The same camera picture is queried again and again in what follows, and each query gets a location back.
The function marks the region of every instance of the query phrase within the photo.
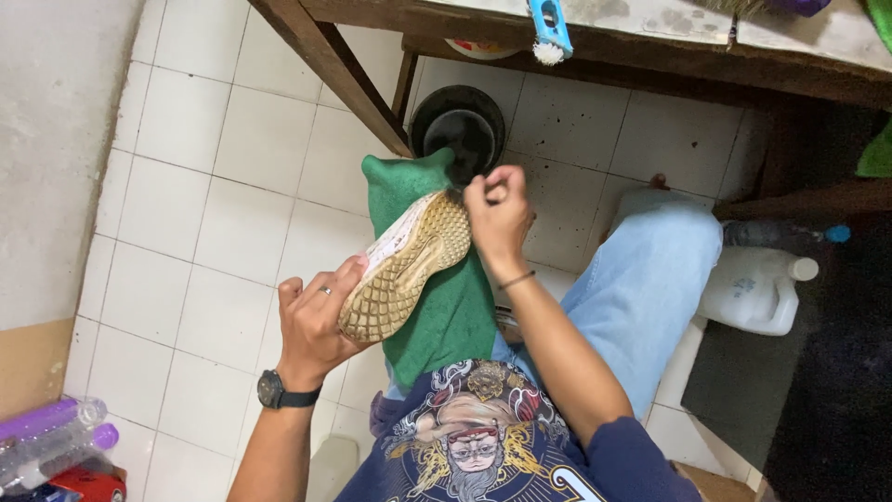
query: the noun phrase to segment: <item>bracelet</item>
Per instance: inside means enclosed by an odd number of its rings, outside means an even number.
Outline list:
[[[536,271],[535,271],[535,270],[533,270],[533,271],[529,271],[529,272],[525,273],[524,275],[522,275],[522,276],[520,276],[520,277],[518,277],[518,278],[516,278],[516,279],[509,280],[509,281],[506,282],[505,284],[500,284],[500,285],[499,285],[499,291],[502,291],[503,289],[506,289],[506,288],[508,288],[509,286],[514,286],[515,284],[517,284],[518,282],[520,282],[520,281],[522,281],[522,280],[527,280],[527,279],[531,278],[533,275],[536,275]]]

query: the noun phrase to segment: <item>blue toothbrush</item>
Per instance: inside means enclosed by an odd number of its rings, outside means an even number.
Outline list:
[[[554,66],[573,55],[573,46],[566,33],[564,13],[558,0],[527,0],[536,25],[533,54],[540,63]]]

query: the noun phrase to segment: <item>graphic print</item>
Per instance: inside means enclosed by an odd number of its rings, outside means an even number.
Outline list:
[[[396,423],[383,443],[388,465],[408,480],[407,499],[475,502],[504,490],[499,500],[507,500],[528,489],[524,480],[531,477],[551,486],[555,465],[543,459],[559,459],[549,449],[563,448],[569,430],[514,365],[467,360],[434,372],[431,380],[424,404]]]

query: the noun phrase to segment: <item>watch strap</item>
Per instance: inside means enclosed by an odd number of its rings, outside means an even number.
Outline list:
[[[282,397],[279,399],[279,406],[288,406],[291,408],[313,406],[319,399],[319,394],[321,392],[322,387],[319,387],[312,392],[283,392]]]

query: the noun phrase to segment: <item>green cloth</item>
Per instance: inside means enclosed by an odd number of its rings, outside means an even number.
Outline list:
[[[865,178],[892,178],[892,121],[864,149],[855,174]]]
[[[892,0],[867,0],[867,13],[886,49],[892,52]]]
[[[375,238],[420,197],[450,187],[446,171],[454,159],[448,148],[416,160],[362,159]],[[422,373],[472,357],[488,359],[495,334],[492,290],[471,246],[460,262],[428,279],[406,323],[384,341],[384,355],[393,378],[411,387]]]

